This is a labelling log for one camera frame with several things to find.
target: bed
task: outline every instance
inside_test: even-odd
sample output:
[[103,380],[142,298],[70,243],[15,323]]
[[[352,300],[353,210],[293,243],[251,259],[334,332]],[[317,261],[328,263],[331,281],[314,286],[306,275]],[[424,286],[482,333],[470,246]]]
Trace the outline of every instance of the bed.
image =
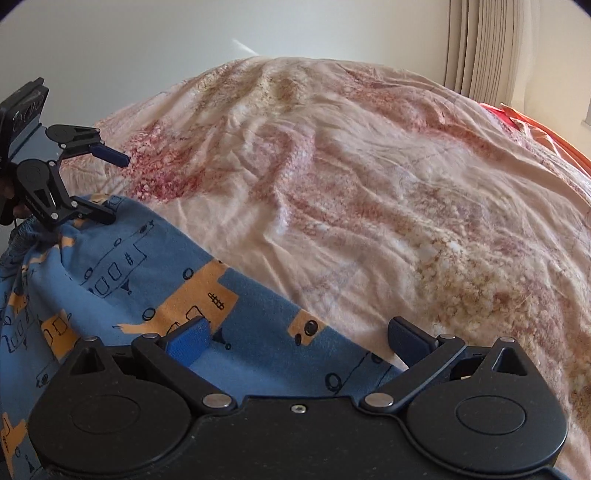
[[395,315],[517,338],[569,419],[557,466],[591,478],[583,171],[421,76],[343,61],[234,61],[97,126],[131,164],[65,161],[70,194],[140,200],[381,358]]

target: white wall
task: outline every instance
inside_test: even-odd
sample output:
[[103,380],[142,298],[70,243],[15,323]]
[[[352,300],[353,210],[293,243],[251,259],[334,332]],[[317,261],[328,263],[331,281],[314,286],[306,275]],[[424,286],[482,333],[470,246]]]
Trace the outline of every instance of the white wall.
[[44,123],[91,124],[229,60],[330,57],[443,82],[445,0],[25,0],[0,24],[0,98],[42,76]]
[[591,157],[591,17],[572,0],[538,0],[540,29],[525,114]]

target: black electronic device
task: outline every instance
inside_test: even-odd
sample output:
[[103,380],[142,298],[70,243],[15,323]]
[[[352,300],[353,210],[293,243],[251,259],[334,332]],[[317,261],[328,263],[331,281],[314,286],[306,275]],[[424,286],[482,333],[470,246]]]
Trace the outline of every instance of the black electronic device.
[[46,478],[565,478],[552,467],[564,414],[513,338],[471,347],[395,317],[389,344],[409,369],[359,404],[247,397],[241,406],[164,340],[79,340],[28,422]]
[[51,230],[73,218],[113,223],[115,214],[80,197],[70,197],[61,180],[60,161],[92,154],[119,167],[129,157],[105,146],[93,127],[53,125],[45,128],[41,112],[49,89],[38,78],[0,103],[0,175],[12,181],[15,196],[2,198],[0,225],[14,221],[12,210],[23,202]]

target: blue cloth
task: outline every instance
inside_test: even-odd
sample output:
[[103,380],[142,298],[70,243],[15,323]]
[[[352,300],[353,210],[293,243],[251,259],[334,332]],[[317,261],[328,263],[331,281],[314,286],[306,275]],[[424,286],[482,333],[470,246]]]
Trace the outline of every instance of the blue cloth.
[[190,368],[238,401],[247,394],[358,400],[398,373],[146,207],[102,200],[116,211],[113,225],[74,220],[46,232],[30,219],[0,258],[2,448],[14,478],[39,473],[27,418],[80,336],[129,344],[204,316],[213,335],[208,348],[196,347],[204,352]]

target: metal pin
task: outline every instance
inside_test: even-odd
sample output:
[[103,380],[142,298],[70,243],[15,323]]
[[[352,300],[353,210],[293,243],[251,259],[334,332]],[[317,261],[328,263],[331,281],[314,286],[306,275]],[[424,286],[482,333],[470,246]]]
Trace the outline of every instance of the metal pin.
[[365,397],[365,403],[373,408],[388,408],[394,405],[394,399],[387,393],[370,393]]
[[307,410],[308,409],[306,408],[305,405],[297,404],[297,405],[292,405],[291,406],[291,411],[293,413],[306,413]]
[[210,393],[203,397],[203,405],[209,408],[226,408],[232,405],[232,397],[225,393]]

